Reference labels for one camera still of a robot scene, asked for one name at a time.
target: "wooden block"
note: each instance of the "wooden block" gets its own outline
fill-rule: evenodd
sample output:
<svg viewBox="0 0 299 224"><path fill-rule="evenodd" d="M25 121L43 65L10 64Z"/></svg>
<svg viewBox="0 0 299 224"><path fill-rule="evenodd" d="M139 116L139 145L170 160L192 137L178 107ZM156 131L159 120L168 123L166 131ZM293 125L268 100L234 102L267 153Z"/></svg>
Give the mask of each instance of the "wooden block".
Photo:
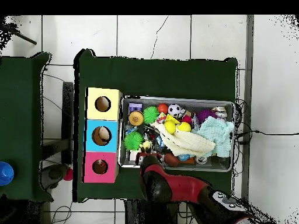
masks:
<svg viewBox="0 0 299 224"><path fill-rule="evenodd" d="M84 183L114 183L119 173L117 155L114 152L86 152L82 167Z"/></svg>
<svg viewBox="0 0 299 224"><path fill-rule="evenodd" d="M195 164L195 160L194 160L194 157L190 157L188 160L185 160L185 161L181 161L180 160L180 163L183 163L183 164Z"/></svg>
<svg viewBox="0 0 299 224"><path fill-rule="evenodd" d="M89 87L87 94L87 119L118 121L122 96L119 90Z"/></svg>
<svg viewBox="0 0 299 224"><path fill-rule="evenodd" d="M117 121L87 120L86 151L117 152L118 126ZM99 127L105 127L109 131L110 140L105 145L95 143L99 139Z"/></svg>

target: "gray plastic bin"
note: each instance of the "gray plastic bin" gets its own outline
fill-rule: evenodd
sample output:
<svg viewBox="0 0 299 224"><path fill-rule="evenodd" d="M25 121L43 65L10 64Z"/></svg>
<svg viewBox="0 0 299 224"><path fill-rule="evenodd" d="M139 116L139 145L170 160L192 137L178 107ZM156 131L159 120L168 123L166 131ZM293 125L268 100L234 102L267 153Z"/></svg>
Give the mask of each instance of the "gray plastic bin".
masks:
<svg viewBox="0 0 299 224"><path fill-rule="evenodd" d="M181 107L186 108L190 112L199 112L203 109L212 109L213 107L223 106L227 111L227 121L233 122L235 120L235 104L229 101L215 101L215 100L191 100L191 99L174 99L174 98L158 98L158 97L147 97L140 96L140 98L125 96L121 100L121 109L123 112L123 118L120 121L119 126L119 154L118 163L122 167L135 167L134 162L129 161L126 157L127 151L124 147L124 127L128 123L128 104L129 103L142 103L142 109L149 106L157 106L160 103L167 105L177 103ZM169 167L166 163L162 163L162 166L168 170L194 170L194 171L207 171L207 172L227 172L231 170L234 162L234 130L232 131L232 144L231 144L231 155L228 158L220 157L208 157L206 164L179 164L178 167Z"/></svg>

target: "light blue cloth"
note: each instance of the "light blue cloth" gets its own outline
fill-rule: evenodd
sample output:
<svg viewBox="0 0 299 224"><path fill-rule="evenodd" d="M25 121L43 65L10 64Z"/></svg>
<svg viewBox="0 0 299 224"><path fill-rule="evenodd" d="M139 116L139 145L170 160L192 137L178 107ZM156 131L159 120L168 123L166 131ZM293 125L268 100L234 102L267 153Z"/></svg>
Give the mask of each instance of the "light blue cloth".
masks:
<svg viewBox="0 0 299 224"><path fill-rule="evenodd" d="M211 142L215 143L215 148L204 155L209 157L212 154L217 154L218 157L229 157L231 151L230 133L234 129L232 122L223 122L209 116L204 123L201 124L198 131L192 133L202 136Z"/></svg>

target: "pink cube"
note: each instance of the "pink cube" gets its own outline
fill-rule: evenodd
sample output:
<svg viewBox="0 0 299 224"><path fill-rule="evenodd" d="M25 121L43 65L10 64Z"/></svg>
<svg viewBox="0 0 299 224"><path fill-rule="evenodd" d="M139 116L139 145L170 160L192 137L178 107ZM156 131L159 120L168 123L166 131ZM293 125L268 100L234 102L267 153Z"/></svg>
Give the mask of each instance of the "pink cube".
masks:
<svg viewBox="0 0 299 224"><path fill-rule="evenodd" d="M102 168L96 161L102 161ZM113 152L86 152L84 169L84 183L114 183L118 174L116 153Z"/></svg>

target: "green table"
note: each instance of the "green table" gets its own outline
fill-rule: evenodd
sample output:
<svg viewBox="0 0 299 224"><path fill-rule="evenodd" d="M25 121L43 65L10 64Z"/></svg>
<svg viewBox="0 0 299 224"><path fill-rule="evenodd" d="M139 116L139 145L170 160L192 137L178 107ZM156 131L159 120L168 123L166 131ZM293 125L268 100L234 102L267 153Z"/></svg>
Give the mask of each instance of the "green table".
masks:
<svg viewBox="0 0 299 224"><path fill-rule="evenodd" d="M235 101L235 71L237 60L174 61L145 60L122 57L95 57L92 50L81 50L75 60L74 169L78 179L73 183L73 199L129 198L141 199L138 169L120 168L114 184L82 183L82 151L84 129L85 88L118 89L123 95L173 97L185 99ZM225 173L174 171L210 182L214 188L231 191L231 171Z"/></svg>
<svg viewBox="0 0 299 224"><path fill-rule="evenodd" d="M0 161L15 176L0 186L12 200L51 201L39 181L41 163L41 72L50 54L32 58L0 57Z"/></svg>

